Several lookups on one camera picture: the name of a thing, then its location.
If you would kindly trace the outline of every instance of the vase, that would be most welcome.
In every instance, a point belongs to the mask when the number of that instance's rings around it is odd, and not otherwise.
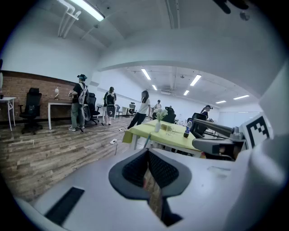
[[[155,124],[154,131],[155,132],[159,132],[160,129],[161,129],[161,122],[157,121],[157,123]]]

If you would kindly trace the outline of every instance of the white desk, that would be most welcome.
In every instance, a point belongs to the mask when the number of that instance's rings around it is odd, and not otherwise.
[[[128,114],[128,110],[129,110],[129,109],[134,110],[134,108],[123,106],[123,107],[122,107],[122,116],[127,116],[127,115],[130,116],[130,115],[132,115],[132,114]]]
[[[48,102],[48,125],[49,130],[51,130],[51,116],[50,116],[50,107],[51,105],[71,105],[72,102],[70,100],[51,100]]]
[[[13,121],[14,121],[14,127],[15,127],[14,99],[15,99],[15,97],[3,97],[3,99],[0,99],[0,103],[2,103],[2,102],[7,102],[8,119],[9,119],[9,124],[10,124],[10,130],[11,130],[11,131],[12,131],[12,127],[11,127],[11,121],[10,121],[10,110],[12,110],[12,112],[13,112]]]
[[[99,107],[101,106],[101,108],[103,109],[103,104],[98,103],[96,107],[98,107],[98,106]],[[114,108],[115,108],[115,110],[114,110],[114,118],[113,119],[115,120],[116,119],[116,114],[117,114],[117,106],[115,105]]]

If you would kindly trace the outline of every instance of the yellow table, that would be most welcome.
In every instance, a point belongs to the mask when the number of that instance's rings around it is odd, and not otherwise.
[[[131,149],[135,150],[137,145],[137,136],[147,138],[150,134],[150,139],[159,144],[200,157],[200,151],[192,146],[192,141],[195,139],[194,135],[190,133],[188,138],[183,137],[186,129],[185,127],[161,121],[161,125],[171,126],[175,130],[174,134],[167,135],[163,126],[161,126],[159,132],[154,131],[156,123],[157,120],[153,120],[130,128],[125,132],[122,142],[131,143]]]

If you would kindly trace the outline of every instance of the black shirt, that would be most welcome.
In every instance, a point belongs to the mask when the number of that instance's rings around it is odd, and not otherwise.
[[[73,90],[74,90],[75,92],[77,92],[77,95],[75,95],[75,96],[73,97],[72,103],[78,103],[78,98],[80,97],[80,94],[81,94],[81,92],[82,92],[82,88],[81,88],[80,83],[77,83],[77,84],[75,85],[75,87],[73,88]]]
[[[204,111],[202,114],[203,114],[203,115],[206,115],[206,116],[207,116],[207,118],[209,117],[209,115],[208,115],[208,112],[207,112],[207,111]]]

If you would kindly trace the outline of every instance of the brick wall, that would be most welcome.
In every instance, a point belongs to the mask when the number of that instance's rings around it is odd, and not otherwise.
[[[12,71],[2,71],[3,73],[3,86],[2,94],[4,97],[16,97],[14,101],[14,115],[15,120],[23,120],[19,117],[20,109],[18,105],[23,105],[22,110],[26,104],[26,94],[30,88],[39,88],[42,93],[40,117],[37,119],[48,119],[48,101],[53,100],[54,90],[56,87],[59,89],[59,99],[70,100],[68,92],[73,89],[75,83],[54,79],[46,76],[27,74]],[[7,104],[0,103],[0,121],[8,121]],[[51,106],[51,118],[64,118],[70,117],[70,106]]]

